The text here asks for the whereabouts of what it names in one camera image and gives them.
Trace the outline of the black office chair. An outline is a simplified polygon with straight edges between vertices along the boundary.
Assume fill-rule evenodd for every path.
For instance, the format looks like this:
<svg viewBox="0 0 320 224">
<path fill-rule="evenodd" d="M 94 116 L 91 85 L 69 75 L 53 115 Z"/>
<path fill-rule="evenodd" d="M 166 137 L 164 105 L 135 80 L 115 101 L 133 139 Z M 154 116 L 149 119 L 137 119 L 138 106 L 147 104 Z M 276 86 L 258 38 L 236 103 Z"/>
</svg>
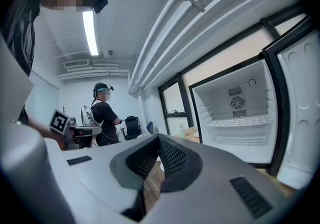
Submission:
<svg viewBox="0 0 320 224">
<path fill-rule="evenodd" d="M 124 121 L 126 125 L 126 135 L 124 136 L 124 139 L 126 141 L 136 139 L 142 134 L 138 117 L 128 116 Z"/>
</svg>

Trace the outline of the person's left forearm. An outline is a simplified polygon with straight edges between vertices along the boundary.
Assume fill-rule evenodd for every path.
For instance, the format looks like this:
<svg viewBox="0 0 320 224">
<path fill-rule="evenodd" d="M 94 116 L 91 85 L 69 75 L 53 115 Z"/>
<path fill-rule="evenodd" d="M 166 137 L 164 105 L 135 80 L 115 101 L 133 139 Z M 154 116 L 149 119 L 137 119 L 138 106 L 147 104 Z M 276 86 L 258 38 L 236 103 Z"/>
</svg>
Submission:
<svg viewBox="0 0 320 224">
<path fill-rule="evenodd" d="M 43 138 L 49 138 L 49 139 L 55 140 L 58 143 L 59 148 L 61 150 L 66 149 L 65 138 L 62 134 L 51 129 L 49 126 L 45 126 L 44 124 L 36 121 L 31 116 L 28 117 L 28 125 L 33 129 L 37 130 L 42 135 Z"/>
</svg>

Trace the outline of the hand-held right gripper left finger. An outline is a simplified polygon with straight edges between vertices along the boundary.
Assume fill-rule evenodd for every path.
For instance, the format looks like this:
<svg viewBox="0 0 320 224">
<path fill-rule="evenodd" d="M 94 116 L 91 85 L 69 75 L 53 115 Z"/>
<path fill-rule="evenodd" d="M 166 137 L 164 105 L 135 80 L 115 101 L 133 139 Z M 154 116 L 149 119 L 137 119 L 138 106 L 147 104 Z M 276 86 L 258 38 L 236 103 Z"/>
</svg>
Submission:
<svg viewBox="0 0 320 224">
<path fill-rule="evenodd" d="M 159 156 L 159 137 L 64 151 L 63 193 L 76 224 L 161 224 L 156 206 L 146 212 L 144 182 Z"/>
</svg>

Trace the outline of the long ceiling light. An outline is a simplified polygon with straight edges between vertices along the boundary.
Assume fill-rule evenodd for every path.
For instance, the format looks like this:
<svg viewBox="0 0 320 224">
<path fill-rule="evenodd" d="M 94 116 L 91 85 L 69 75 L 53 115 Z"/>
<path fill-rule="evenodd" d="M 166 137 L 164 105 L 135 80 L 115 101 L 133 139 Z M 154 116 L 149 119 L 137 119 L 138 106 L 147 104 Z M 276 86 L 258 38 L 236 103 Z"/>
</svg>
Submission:
<svg viewBox="0 0 320 224">
<path fill-rule="evenodd" d="M 88 44 L 90 54 L 98 56 L 98 48 L 96 43 L 95 28 L 94 28 L 94 13 L 92 10 L 84 11 L 82 13 L 85 36 Z"/>
</svg>

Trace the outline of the white ceiling pipes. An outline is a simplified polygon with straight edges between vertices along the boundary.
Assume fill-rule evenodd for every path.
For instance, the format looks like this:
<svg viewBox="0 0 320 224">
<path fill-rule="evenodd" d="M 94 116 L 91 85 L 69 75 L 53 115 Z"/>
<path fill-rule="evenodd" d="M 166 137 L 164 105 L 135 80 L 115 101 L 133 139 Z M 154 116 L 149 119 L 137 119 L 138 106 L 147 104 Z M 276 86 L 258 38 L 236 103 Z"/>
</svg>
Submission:
<svg viewBox="0 0 320 224">
<path fill-rule="evenodd" d="M 128 92 L 158 85 L 212 48 L 298 0 L 162 0 L 143 42 Z"/>
</svg>

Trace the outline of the person's black shirt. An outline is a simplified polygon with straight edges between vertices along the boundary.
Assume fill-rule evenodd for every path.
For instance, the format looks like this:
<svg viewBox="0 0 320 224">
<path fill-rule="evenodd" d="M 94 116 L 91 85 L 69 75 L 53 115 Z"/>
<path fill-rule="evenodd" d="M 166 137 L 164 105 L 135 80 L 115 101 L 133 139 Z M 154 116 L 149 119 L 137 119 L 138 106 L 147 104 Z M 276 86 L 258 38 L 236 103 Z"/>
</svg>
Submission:
<svg viewBox="0 0 320 224">
<path fill-rule="evenodd" d="M 29 76 L 34 62 L 34 21 L 40 13 L 41 0 L 14 0 L 0 25 L 4 40 Z"/>
</svg>

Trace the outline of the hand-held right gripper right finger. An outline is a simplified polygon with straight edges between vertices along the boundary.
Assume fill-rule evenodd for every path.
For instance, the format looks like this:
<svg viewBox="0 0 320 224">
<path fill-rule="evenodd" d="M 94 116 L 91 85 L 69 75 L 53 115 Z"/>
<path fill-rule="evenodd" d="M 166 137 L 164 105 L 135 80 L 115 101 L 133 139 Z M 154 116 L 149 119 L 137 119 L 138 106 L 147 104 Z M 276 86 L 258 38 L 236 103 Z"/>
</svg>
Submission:
<svg viewBox="0 0 320 224">
<path fill-rule="evenodd" d="M 301 197 L 287 195 L 271 178 L 235 155 L 214 147 L 159 135 L 161 158 L 170 150 L 185 162 L 167 176 L 147 224 L 291 224 Z"/>
</svg>

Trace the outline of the black window frame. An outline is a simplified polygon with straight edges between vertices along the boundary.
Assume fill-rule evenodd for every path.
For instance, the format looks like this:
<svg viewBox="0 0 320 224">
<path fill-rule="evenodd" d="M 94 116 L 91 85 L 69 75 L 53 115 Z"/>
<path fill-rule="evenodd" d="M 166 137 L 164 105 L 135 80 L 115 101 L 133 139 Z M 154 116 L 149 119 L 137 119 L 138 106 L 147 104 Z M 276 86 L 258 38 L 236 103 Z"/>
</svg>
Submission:
<svg viewBox="0 0 320 224">
<path fill-rule="evenodd" d="M 303 4 L 299 2 L 292 6 L 286 7 L 275 14 L 262 18 L 259 22 L 237 33 L 233 37 L 219 44 L 217 47 L 208 51 L 204 56 L 184 68 L 181 72 L 178 72 L 173 78 L 160 86 L 158 91 L 166 132 L 173 136 L 175 132 L 180 130 L 177 126 L 170 128 L 171 119 L 173 119 L 175 122 L 177 122 L 178 119 L 181 119 L 182 123 L 186 124 L 187 127 L 189 125 L 194 125 L 192 109 L 188 98 L 189 88 L 183 81 L 184 74 L 200 66 L 202 63 L 206 62 L 216 54 L 257 33 L 258 31 L 266 32 L 266 37 L 269 37 L 271 41 L 274 41 L 281 36 L 280 32 L 276 29 L 277 26 L 280 26 L 281 24 L 284 24 L 285 22 L 302 14 L 306 15 L 307 13 L 308 12 L 306 8 L 303 7 Z"/>
</svg>

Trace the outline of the white air vent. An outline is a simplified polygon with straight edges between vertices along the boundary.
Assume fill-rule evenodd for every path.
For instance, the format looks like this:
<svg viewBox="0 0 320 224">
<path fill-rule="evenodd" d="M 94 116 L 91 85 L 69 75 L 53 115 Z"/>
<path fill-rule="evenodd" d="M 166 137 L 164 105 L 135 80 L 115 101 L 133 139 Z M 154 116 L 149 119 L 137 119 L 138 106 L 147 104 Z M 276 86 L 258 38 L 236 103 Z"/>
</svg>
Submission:
<svg viewBox="0 0 320 224">
<path fill-rule="evenodd" d="M 63 63 L 63 66 L 65 69 L 88 67 L 89 65 L 90 65 L 89 59 L 80 59 L 80 60 L 68 61 Z"/>
</svg>

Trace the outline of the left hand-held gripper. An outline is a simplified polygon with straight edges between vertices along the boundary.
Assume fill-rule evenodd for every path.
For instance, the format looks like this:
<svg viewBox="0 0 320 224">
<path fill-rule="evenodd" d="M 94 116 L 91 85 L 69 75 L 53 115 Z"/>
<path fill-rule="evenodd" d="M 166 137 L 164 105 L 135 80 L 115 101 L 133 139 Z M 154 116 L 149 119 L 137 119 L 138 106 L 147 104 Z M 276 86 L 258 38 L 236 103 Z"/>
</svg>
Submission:
<svg viewBox="0 0 320 224">
<path fill-rule="evenodd" d="M 97 148 L 96 137 L 102 132 L 97 124 L 77 125 L 74 117 L 69 117 L 57 109 L 52 115 L 49 127 L 63 135 L 67 150 Z"/>
</svg>

